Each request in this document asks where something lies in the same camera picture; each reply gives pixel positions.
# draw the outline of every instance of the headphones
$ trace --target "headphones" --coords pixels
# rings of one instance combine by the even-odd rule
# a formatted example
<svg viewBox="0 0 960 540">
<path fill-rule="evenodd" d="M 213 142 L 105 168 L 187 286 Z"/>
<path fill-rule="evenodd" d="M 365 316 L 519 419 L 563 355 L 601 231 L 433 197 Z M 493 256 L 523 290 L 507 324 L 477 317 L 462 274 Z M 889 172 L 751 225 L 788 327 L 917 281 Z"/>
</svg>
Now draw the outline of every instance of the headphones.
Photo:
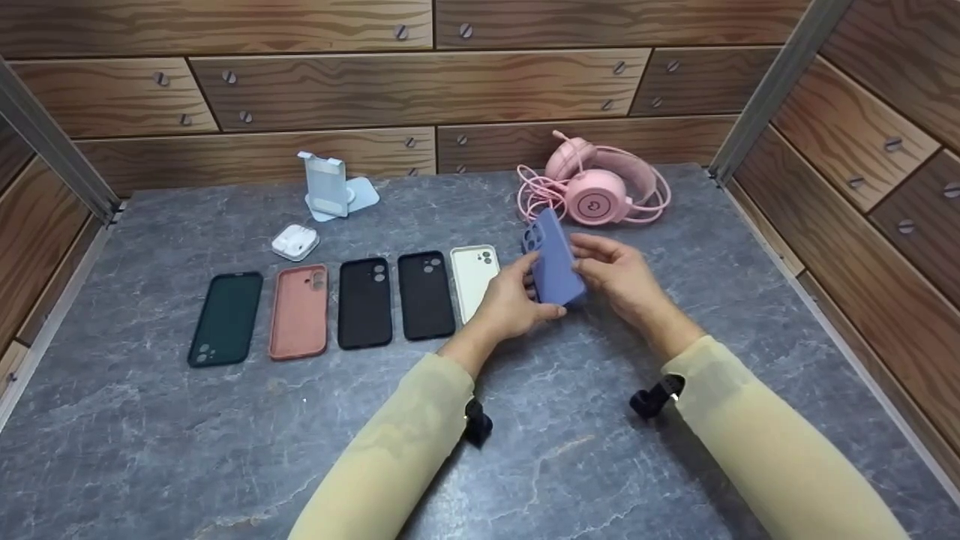
<svg viewBox="0 0 960 540">
<path fill-rule="evenodd" d="M 563 207 L 557 210 L 561 219 L 569 213 L 583 225 L 651 223 L 670 204 L 670 186 L 646 161 L 618 148 L 568 138 L 556 130 L 553 136 L 564 143 L 550 156 L 542 176 L 526 165 L 516 168 L 523 182 L 516 193 L 516 206 L 526 222 L 537 217 L 539 207 Z M 624 180 L 640 190 L 638 201 L 627 196 Z M 643 206 L 652 198 L 655 205 Z M 632 212 L 651 215 L 627 217 Z"/>
</svg>

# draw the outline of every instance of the hand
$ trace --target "hand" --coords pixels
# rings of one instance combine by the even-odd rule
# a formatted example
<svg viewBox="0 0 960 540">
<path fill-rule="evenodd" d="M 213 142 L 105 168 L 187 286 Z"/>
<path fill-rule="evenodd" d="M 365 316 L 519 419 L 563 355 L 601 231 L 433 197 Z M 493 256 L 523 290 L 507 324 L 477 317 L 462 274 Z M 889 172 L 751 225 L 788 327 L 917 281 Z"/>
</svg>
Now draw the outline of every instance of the hand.
<svg viewBox="0 0 960 540">
<path fill-rule="evenodd" d="M 651 310 L 669 304 L 639 250 L 603 236 L 574 233 L 573 269 L 587 285 L 607 297 L 613 311 L 635 327 Z"/>
<path fill-rule="evenodd" d="M 475 380 L 498 343 L 530 331 L 540 321 L 559 319 L 566 308 L 538 304 L 534 298 L 530 268 L 537 260 L 529 253 L 502 269 L 487 285 L 483 302 L 473 318 L 437 352 L 460 364 Z"/>
<path fill-rule="evenodd" d="M 530 269 L 539 254 L 531 252 L 500 271 L 487 285 L 487 293 L 469 324 L 487 329 L 497 341 L 518 337 L 539 322 L 559 319 L 566 308 L 538 304 L 532 300 L 533 276 Z"/>
</svg>

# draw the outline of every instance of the beige sleeve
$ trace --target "beige sleeve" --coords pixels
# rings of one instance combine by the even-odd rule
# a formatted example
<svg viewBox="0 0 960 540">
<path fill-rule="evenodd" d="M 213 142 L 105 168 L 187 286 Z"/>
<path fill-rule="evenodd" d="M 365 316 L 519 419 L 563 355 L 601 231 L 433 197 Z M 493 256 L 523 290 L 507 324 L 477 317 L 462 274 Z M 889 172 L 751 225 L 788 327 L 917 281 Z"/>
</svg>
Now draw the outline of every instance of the beige sleeve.
<svg viewBox="0 0 960 540">
<path fill-rule="evenodd" d="M 460 440 L 472 393 L 459 365 L 425 356 L 333 464 L 290 539 L 396 538 Z"/>
<path fill-rule="evenodd" d="M 873 487 L 726 347 L 703 337 L 663 367 L 677 409 L 776 539 L 902 539 Z"/>
</svg>

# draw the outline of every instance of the person's right hand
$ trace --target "person's right hand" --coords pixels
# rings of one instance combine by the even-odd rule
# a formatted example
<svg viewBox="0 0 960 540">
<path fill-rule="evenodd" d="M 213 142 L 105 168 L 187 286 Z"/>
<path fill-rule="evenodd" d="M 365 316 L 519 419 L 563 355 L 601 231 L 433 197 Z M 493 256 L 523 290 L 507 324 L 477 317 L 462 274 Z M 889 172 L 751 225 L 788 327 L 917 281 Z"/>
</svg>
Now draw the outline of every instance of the person's right hand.
<svg viewBox="0 0 960 540">
<path fill-rule="evenodd" d="M 571 234 L 570 244 L 573 269 L 628 323 L 640 328 L 651 311 L 671 305 L 639 250 L 583 233 Z"/>
</svg>

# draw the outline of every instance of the wood grain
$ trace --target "wood grain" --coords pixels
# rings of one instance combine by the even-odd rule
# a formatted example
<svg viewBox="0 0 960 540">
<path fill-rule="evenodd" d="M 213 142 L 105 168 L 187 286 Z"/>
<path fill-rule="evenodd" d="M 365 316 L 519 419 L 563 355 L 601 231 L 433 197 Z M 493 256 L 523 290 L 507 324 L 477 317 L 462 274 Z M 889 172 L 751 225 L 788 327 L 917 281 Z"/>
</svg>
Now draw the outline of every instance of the wood grain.
<svg viewBox="0 0 960 540">
<path fill-rule="evenodd" d="M 783 43 L 808 0 L 437 0 L 447 48 Z M 469 39 L 460 35 L 472 25 Z"/>
<path fill-rule="evenodd" d="M 73 239 L 73 243 L 70 244 L 70 248 L 67 249 L 66 255 L 60 260 L 60 264 L 57 266 L 57 270 L 54 271 L 53 277 L 47 282 L 47 285 L 43 288 L 43 292 L 40 293 L 40 297 L 36 300 L 34 307 L 30 310 L 27 318 L 20 326 L 20 330 L 17 331 L 16 338 L 20 342 L 31 346 L 34 344 L 34 340 L 40 333 L 40 329 L 43 328 L 43 323 L 46 322 L 47 316 L 50 315 L 50 312 L 57 304 L 57 300 L 60 299 L 60 295 L 63 294 L 63 290 L 66 289 L 66 285 L 70 282 L 70 278 L 73 277 L 73 273 L 77 270 L 77 267 L 80 266 L 80 261 L 83 260 L 84 255 L 86 255 L 87 248 L 90 247 L 93 239 L 102 228 L 103 224 L 98 219 L 92 216 L 86 219 L 86 223 L 80 228 L 80 232 L 77 233 L 77 236 Z"/>
<path fill-rule="evenodd" d="M 861 211 L 872 209 L 940 147 L 821 58 L 791 90 L 774 124 Z M 884 144 L 892 136 L 902 145 L 888 152 Z M 863 182 L 854 187 L 853 178 Z"/>
<path fill-rule="evenodd" d="M 624 116 L 649 54 L 617 49 L 190 61 L 225 130 L 264 131 Z M 619 61 L 625 68 L 615 74 Z M 224 81 L 224 70 L 236 74 L 235 84 Z M 252 114 L 251 123 L 241 120 L 243 110 Z"/>
<path fill-rule="evenodd" d="M 655 49 L 630 115 L 740 112 L 779 53 L 779 47 Z"/>
<path fill-rule="evenodd" d="M 837 304 L 833 302 L 816 278 L 809 272 L 803 272 L 798 280 L 804 286 L 807 294 L 817 303 L 827 320 L 837 330 L 837 333 L 851 348 L 853 354 L 874 379 L 876 385 L 880 387 L 883 394 L 890 399 L 890 402 L 897 408 L 906 423 L 917 434 L 920 442 L 944 469 L 953 485 L 960 487 L 960 455 L 958 455 L 957 450 L 951 447 L 946 438 L 930 423 L 930 419 L 926 417 L 917 402 L 910 397 L 900 381 L 887 369 L 887 366 L 876 355 L 863 335 L 853 327 L 847 315 L 837 307 Z"/>
<path fill-rule="evenodd" d="M 870 219 L 940 290 L 960 307 L 960 160 L 949 151 L 937 154 L 870 214 Z M 910 220 L 914 230 L 901 233 Z"/>
<path fill-rule="evenodd" d="M 551 135 L 553 130 L 616 146 L 652 163 L 706 165 L 734 122 L 736 115 L 441 126 L 437 129 L 439 167 L 442 173 L 456 172 L 461 166 L 472 172 L 512 169 L 519 163 L 544 167 L 560 145 Z"/>
<path fill-rule="evenodd" d="M 218 132 L 184 59 L 12 62 L 73 137 Z M 166 77 L 166 86 L 155 81 Z M 189 116 L 189 125 L 180 116 Z"/>
<path fill-rule="evenodd" d="M 747 195 L 747 192 L 740 187 L 736 179 L 731 179 L 727 183 L 727 190 L 737 204 L 740 205 L 740 208 L 743 209 L 744 213 L 747 214 L 747 217 L 754 224 L 754 227 L 760 231 L 763 239 L 770 244 L 774 253 L 780 257 L 780 260 L 783 261 L 787 270 L 794 276 L 799 276 L 800 273 L 805 270 L 804 262 L 797 257 L 797 254 L 793 253 L 793 250 L 787 245 L 783 236 L 780 236 L 780 233 L 774 229 L 774 226 L 770 224 L 770 220 L 767 219 L 767 216 L 763 215 L 763 211 L 760 210 L 754 200 L 750 198 L 750 195 Z"/>
<path fill-rule="evenodd" d="M 0 116 L 0 193 L 13 182 L 33 154 L 27 141 Z"/>
<path fill-rule="evenodd" d="M 29 352 L 30 350 L 22 344 L 13 341 L 7 347 L 3 356 L 0 356 L 0 397 L 3 396 L 3 393 L 7 391 L 7 386 L 10 385 L 10 374 L 16 374 L 16 370 L 20 368 L 20 364 L 23 363 L 23 359 L 27 357 Z"/>
<path fill-rule="evenodd" d="M 39 158 L 0 197 L 0 343 L 23 324 L 89 215 Z"/>
<path fill-rule="evenodd" d="M 735 176 L 937 429 L 960 443 L 960 313 L 772 127 Z"/>
<path fill-rule="evenodd" d="M 137 189 L 304 182 L 307 150 L 351 176 L 434 174 L 433 128 L 87 140 L 78 144 L 120 197 Z M 406 146 L 413 138 L 413 148 Z"/>
<path fill-rule="evenodd" d="M 960 148 L 960 2 L 854 0 L 821 52 Z"/>
<path fill-rule="evenodd" d="M 8 59 L 429 49 L 430 0 L 5 0 Z M 406 25 L 407 38 L 394 36 Z"/>
</svg>

